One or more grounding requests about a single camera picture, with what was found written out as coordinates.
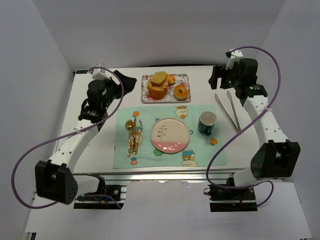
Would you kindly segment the gold spoon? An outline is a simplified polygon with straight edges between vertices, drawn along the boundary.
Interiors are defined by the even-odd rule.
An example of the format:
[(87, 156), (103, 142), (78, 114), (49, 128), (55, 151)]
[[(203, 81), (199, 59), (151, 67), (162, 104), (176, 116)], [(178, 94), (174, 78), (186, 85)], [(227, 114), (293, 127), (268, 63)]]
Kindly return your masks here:
[(131, 119), (127, 120), (125, 123), (125, 128), (128, 131), (128, 149), (131, 150), (131, 128), (133, 126), (133, 121)]

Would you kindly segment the blue left corner label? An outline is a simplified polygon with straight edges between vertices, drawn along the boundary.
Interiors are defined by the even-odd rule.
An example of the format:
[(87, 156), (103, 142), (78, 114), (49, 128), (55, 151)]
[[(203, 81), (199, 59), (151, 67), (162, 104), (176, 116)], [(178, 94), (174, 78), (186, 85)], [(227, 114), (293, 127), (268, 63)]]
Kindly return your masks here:
[(89, 69), (79, 69), (75, 72), (77, 75), (81, 74), (92, 74), (92, 70)]

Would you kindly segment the gold knife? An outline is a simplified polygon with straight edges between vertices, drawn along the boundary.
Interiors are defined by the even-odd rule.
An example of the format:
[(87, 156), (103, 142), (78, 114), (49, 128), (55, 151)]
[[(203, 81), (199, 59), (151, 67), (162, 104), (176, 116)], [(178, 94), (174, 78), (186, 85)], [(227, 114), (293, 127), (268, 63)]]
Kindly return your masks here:
[(133, 144), (132, 144), (132, 147), (133, 147), (133, 153), (136, 154), (136, 132), (137, 132), (137, 117), (135, 116), (134, 117), (134, 121), (133, 121), (133, 127), (132, 127), (132, 131), (131, 131), (131, 134), (133, 136)]

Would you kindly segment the small round bun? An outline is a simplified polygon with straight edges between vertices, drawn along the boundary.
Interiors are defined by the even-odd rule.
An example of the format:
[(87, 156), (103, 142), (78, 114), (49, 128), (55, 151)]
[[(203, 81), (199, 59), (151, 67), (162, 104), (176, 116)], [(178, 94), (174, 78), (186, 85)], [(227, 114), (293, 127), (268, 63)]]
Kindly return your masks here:
[(176, 78), (172, 74), (168, 74), (166, 76), (166, 81), (168, 82), (169, 86), (173, 86), (176, 82)]

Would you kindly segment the dark green mug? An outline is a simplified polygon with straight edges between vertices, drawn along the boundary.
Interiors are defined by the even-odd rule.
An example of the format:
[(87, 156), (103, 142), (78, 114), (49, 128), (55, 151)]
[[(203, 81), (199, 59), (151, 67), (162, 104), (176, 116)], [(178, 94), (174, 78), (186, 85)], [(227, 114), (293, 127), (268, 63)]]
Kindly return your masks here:
[(200, 133), (210, 136), (217, 122), (217, 116), (211, 111), (205, 111), (199, 116), (198, 130)]

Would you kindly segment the large sugared bread loaf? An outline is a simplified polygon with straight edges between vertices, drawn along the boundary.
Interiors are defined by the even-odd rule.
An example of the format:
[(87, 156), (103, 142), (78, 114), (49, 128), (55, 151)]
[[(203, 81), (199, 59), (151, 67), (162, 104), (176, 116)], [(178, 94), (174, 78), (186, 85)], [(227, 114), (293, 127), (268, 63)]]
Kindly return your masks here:
[(147, 82), (148, 95), (154, 100), (160, 100), (168, 93), (169, 83), (167, 80), (161, 86), (154, 85), (149, 79)]

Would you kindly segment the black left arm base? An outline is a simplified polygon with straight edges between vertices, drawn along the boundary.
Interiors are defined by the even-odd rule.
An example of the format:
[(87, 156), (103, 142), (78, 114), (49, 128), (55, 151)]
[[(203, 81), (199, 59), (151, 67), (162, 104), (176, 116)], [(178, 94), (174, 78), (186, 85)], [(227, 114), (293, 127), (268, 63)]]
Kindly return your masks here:
[(78, 191), (74, 209), (82, 210), (119, 210), (123, 207), (126, 187), (110, 183), (97, 174), (77, 174), (74, 176)]

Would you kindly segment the orange glazed donut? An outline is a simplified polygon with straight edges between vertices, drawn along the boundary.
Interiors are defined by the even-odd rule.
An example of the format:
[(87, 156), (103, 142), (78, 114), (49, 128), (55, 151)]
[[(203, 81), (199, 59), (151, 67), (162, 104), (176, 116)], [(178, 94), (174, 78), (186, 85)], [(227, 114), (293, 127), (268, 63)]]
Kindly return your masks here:
[(173, 90), (173, 96), (178, 101), (184, 101), (188, 98), (189, 91), (183, 85), (177, 85)]

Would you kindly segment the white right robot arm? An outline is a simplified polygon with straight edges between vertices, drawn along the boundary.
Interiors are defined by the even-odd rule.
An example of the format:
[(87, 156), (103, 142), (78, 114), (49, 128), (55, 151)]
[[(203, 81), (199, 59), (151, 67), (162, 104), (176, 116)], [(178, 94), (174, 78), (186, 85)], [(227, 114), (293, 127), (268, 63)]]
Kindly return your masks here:
[(234, 173), (230, 186), (244, 188), (267, 179), (291, 177), (301, 147), (290, 141), (283, 133), (273, 112), (268, 108), (266, 89), (257, 83), (258, 62), (241, 58), (228, 65), (214, 66), (209, 84), (214, 90), (218, 79), (222, 89), (235, 89), (235, 95), (253, 122), (260, 148), (253, 156), (250, 166)]

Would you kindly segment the pink white ceramic plate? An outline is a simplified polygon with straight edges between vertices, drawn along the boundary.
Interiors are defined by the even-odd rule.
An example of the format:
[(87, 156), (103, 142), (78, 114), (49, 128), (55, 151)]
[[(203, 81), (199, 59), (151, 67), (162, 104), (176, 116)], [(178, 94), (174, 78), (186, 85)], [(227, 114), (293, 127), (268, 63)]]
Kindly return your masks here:
[(166, 154), (178, 153), (190, 141), (187, 125), (173, 117), (165, 117), (155, 122), (150, 130), (150, 141), (159, 151)]

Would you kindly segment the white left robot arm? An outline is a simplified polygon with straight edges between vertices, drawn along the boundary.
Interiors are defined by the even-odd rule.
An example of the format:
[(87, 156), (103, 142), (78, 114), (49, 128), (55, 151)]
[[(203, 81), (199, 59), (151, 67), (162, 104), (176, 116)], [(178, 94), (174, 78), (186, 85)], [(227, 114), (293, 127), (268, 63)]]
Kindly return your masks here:
[(65, 205), (85, 195), (102, 198), (106, 193), (104, 178), (96, 174), (73, 175), (74, 168), (90, 143), (110, 117), (108, 108), (113, 100), (118, 100), (133, 91), (136, 78), (128, 77), (118, 70), (113, 72), (121, 83), (116, 84), (111, 76), (97, 79), (88, 84), (87, 97), (82, 102), (75, 125), (75, 135), (66, 138), (63, 145), (47, 161), (39, 161), (35, 166), (36, 193), (39, 197)]

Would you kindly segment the mint cartoon placemat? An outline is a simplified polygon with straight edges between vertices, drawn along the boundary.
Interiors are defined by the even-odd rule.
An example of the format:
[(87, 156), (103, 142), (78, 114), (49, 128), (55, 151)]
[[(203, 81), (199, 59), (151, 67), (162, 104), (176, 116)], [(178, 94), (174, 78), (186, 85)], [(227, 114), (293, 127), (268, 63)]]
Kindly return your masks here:
[[(199, 117), (203, 112), (216, 114), (213, 105), (169, 105), (120, 108), (117, 111), (114, 140), (113, 167), (115, 169), (147, 167), (206, 167), (213, 155), (223, 145), (222, 133), (218, 123), (210, 136), (198, 130)], [(125, 123), (136, 117), (136, 127), (141, 120), (143, 141), (136, 154), (128, 152), (128, 130)], [(150, 140), (152, 126), (160, 119), (176, 118), (183, 121), (190, 133), (188, 145), (180, 152), (164, 153), (157, 150)]]

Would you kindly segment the floral rectangular tray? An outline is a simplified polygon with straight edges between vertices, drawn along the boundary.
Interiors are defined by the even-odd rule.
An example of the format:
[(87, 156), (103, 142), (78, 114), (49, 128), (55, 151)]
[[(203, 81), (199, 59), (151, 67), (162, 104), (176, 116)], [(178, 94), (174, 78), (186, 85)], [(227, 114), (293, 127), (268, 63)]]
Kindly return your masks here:
[[(141, 102), (143, 104), (151, 103), (189, 103), (191, 101), (191, 89), (189, 83), (189, 76), (187, 74), (173, 74), (175, 77), (175, 84), (168, 87), (168, 92), (162, 99), (153, 99), (149, 95), (148, 81), (151, 78), (151, 74), (145, 74), (141, 77)], [(177, 100), (174, 97), (174, 88), (177, 85), (182, 85), (187, 88), (188, 96), (185, 100)]]

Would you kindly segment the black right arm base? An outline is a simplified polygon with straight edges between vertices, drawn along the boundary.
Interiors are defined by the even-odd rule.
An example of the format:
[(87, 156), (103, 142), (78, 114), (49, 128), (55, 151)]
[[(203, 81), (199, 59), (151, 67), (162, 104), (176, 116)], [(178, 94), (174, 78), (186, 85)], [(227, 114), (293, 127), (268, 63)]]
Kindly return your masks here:
[(203, 193), (209, 196), (210, 211), (222, 212), (256, 212), (258, 210), (255, 192), (252, 188), (228, 189), (234, 187), (234, 180), (229, 177), (224, 188), (208, 185)]

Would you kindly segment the sliced herb bread piece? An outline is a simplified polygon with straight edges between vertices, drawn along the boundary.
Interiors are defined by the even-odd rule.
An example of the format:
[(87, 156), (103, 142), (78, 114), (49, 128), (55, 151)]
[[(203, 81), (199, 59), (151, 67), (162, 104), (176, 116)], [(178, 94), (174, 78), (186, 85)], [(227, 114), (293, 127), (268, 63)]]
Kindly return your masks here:
[(150, 81), (155, 86), (161, 86), (166, 81), (167, 73), (165, 71), (159, 71), (150, 77)]

